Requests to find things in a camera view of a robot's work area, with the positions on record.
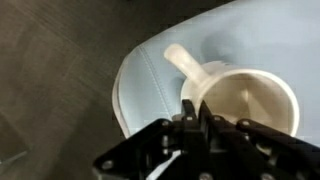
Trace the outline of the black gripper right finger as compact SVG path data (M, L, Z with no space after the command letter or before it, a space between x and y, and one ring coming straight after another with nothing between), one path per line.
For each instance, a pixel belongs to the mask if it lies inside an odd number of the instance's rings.
M236 124L201 103L210 153L223 156L228 172L240 180L320 180L320 149L252 119Z

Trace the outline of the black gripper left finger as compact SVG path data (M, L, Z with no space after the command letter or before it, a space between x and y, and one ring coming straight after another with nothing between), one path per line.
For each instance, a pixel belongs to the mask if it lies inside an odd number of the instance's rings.
M182 119L160 118L93 162L105 180L200 180L211 171L208 145L192 103Z

